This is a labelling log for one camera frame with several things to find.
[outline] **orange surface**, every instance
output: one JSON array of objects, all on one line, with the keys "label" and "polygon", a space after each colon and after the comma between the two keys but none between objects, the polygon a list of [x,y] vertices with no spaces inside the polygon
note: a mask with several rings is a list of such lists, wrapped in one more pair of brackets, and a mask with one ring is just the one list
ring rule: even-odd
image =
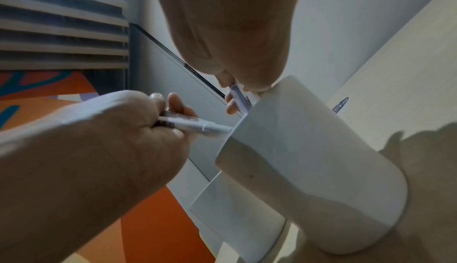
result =
[{"label": "orange surface", "polygon": [[27,99],[16,99],[0,101],[0,112],[4,111],[11,105],[19,105],[19,110],[6,122],[1,128],[2,131],[20,126],[22,124],[34,121],[46,116],[55,110],[74,104],[74,101],[64,101],[55,98],[37,97]]},{"label": "orange surface", "polygon": [[[25,77],[21,80],[20,85],[33,84],[40,81],[46,81],[59,74],[59,71],[34,71],[26,72]],[[0,73],[0,87],[10,79],[13,72]],[[23,90],[18,93],[12,93],[0,97],[0,100],[9,100],[17,98],[29,98],[40,96],[52,96],[60,94],[76,94],[96,92],[92,85],[87,81],[81,72],[74,71],[64,80],[40,86],[34,89]]]},{"label": "orange surface", "polygon": [[125,263],[120,219],[76,253],[91,263]]},{"label": "orange surface", "polygon": [[214,263],[199,230],[167,187],[121,218],[127,263]]}]

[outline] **black strip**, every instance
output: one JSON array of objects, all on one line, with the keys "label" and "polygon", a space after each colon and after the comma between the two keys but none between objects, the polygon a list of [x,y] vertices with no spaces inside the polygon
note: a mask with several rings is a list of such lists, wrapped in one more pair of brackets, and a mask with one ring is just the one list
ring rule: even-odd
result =
[{"label": "black strip", "polygon": [[203,76],[200,75],[195,69],[193,69],[190,65],[184,62],[178,55],[174,54],[170,49],[165,47],[162,43],[160,43],[157,39],[155,39],[151,34],[147,33],[143,28],[138,26],[137,24],[130,23],[130,27],[134,27],[141,33],[143,33],[146,37],[152,40],[155,44],[157,44],[160,48],[162,48],[166,53],[168,53],[171,57],[177,60],[185,69],[187,69],[190,73],[196,76],[199,80],[201,80],[204,84],[206,84],[209,88],[211,88],[216,94],[220,97],[225,99],[225,94],[222,93],[217,87],[212,85],[208,80],[206,80]]}]

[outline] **horizontal blinds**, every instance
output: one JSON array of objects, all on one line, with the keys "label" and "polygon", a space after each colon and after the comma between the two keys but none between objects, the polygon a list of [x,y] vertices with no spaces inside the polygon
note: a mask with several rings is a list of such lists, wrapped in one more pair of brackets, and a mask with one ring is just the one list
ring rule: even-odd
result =
[{"label": "horizontal blinds", "polygon": [[128,67],[125,0],[0,0],[0,70]]}]

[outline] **cylindrical container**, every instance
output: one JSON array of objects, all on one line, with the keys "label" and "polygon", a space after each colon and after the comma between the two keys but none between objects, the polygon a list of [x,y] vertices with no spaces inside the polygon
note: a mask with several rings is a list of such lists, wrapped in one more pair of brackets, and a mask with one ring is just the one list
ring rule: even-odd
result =
[{"label": "cylindrical container", "polygon": [[375,243],[407,200],[403,173],[292,76],[235,126],[216,165],[330,253]]},{"label": "cylindrical container", "polygon": [[246,263],[257,263],[268,253],[286,222],[222,172],[201,192],[190,211]]}]

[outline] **light wood tabletop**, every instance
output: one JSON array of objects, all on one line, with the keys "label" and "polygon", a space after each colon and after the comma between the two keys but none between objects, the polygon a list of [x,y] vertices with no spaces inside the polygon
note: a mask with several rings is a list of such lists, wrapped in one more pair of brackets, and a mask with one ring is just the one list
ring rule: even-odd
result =
[{"label": "light wood tabletop", "polygon": [[[409,198],[396,227],[361,252],[317,249],[295,225],[263,262],[457,262],[457,0],[432,0],[327,103],[397,165]],[[242,262],[223,244],[217,263]]]}]

